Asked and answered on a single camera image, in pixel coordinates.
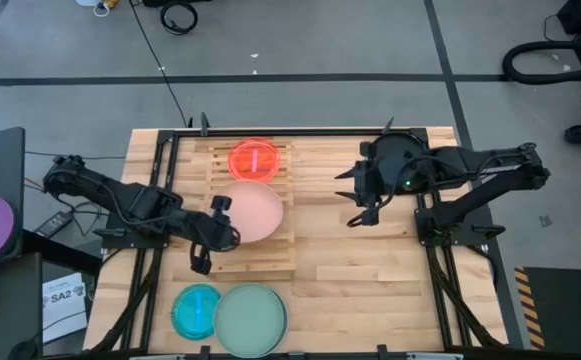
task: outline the gray floor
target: gray floor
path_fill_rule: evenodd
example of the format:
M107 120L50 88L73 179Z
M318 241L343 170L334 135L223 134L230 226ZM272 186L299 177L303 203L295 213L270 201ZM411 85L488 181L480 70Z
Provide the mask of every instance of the gray floor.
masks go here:
M453 72L499 74L506 50L542 40L543 19L564 2L434 0ZM351 0L215 0L195 6L199 26L185 37L165 33L156 10L138 8L170 75L441 73L420 0L363 6ZM565 39L556 21L548 30ZM578 68L567 52L533 54L518 63L535 72ZM10 0L1 14L0 78L159 75L125 1L103 19L72 0ZM553 173L541 191L512 193L492 203L495 222L508 228L500 238L506 268L581 268L581 147L562 140L565 128L581 124L581 83L457 87L476 149L533 141ZM186 115L204 111L215 127L382 125L391 116L395 125L455 125L443 82L175 84L173 89ZM123 155L131 129L181 124L165 85L0 87L0 129L26 128L28 150ZM39 181L50 163L48 157L28 156L26 176ZM118 160L88 166L112 177L122 170ZM28 229L59 209L47 195L26 189ZM542 227L540 216L549 216L552 225ZM55 239L71 246L98 241L94 235L81 238L73 225ZM58 274L49 270L47 276ZM48 346L46 353L76 351L79 336Z

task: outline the mint green plate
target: mint green plate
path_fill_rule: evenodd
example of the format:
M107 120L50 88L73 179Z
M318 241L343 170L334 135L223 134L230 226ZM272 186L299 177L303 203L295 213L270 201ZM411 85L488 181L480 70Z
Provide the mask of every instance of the mint green plate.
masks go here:
M258 358L273 352L285 338L288 313L281 297L267 286L238 285L217 304L214 332L230 354Z

